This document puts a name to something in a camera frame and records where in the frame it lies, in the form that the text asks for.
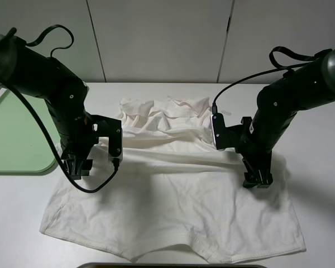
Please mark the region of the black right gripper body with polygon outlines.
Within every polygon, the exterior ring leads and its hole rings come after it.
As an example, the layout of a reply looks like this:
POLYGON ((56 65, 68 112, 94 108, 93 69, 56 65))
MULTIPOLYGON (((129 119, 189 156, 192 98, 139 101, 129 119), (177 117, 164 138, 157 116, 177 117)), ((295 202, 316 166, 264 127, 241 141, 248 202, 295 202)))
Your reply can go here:
POLYGON ((250 172, 271 173, 271 132, 262 117, 243 117, 236 130, 236 151, 240 153, 250 172))

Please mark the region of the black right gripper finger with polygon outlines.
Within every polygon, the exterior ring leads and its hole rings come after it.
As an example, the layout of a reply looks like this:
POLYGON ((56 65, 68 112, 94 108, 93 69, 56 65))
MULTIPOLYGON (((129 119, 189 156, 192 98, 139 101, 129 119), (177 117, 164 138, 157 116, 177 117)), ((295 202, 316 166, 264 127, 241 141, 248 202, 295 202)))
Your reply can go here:
POLYGON ((246 172, 244 173, 245 179, 243 181, 243 187, 244 188, 253 188, 255 186, 258 186, 259 180, 256 177, 255 171, 253 167, 245 160, 242 159, 242 162, 246 168, 246 172))
POLYGON ((260 181, 258 183, 258 188, 268 188, 273 183, 273 177, 270 169, 260 169, 259 170, 260 181))

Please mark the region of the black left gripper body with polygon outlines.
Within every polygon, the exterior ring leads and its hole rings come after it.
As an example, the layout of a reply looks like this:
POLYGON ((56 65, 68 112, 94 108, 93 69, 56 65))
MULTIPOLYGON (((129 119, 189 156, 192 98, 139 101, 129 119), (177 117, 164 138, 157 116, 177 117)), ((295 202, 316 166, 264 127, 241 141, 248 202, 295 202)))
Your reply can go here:
POLYGON ((84 112, 77 118, 65 119, 59 122, 61 159, 87 159, 92 147, 98 143, 94 130, 92 115, 84 112))

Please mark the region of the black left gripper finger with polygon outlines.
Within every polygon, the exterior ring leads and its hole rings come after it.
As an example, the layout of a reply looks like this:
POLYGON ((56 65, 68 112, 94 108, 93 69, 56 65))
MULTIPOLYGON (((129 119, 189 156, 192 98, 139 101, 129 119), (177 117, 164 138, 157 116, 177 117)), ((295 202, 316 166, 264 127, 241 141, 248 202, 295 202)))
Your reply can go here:
POLYGON ((92 169, 93 166, 93 160, 92 159, 86 159, 83 161, 82 163, 82 167, 81 167, 81 176, 89 176, 89 173, 92 169))
POLYGON ((72 180, 80 180, 82 161, 77 158, 63 160, 64 167, 72 180))

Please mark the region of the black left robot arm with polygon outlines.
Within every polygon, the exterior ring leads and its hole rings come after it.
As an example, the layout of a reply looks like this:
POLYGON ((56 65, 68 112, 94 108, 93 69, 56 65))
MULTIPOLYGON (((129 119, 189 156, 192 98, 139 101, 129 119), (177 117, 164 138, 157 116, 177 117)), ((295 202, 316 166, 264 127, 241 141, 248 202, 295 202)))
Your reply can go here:
POLYGON ((33 42, 16 36, 12 28, 0 34, 0 85, 13 86, 19 93, 43 99, 60 136, 65 169, 73 180, 89 175, 93 162, 91 148, 94 122, 85 110, 87 85, 52 55, 45 57, 32 50, 52 30, 45 29, 33 42))

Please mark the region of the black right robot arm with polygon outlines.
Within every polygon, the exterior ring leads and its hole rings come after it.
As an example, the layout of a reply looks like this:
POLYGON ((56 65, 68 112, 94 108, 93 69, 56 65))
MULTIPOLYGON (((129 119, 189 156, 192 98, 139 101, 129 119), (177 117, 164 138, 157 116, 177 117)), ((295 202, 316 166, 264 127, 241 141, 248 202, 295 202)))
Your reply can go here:
POLYGON ((272 182, 271 153, 299 111, 335 102, 335 49, 266 87, 257 95, 257 112, 241 120, 236 152, 246 167, 245 188, 272 182))

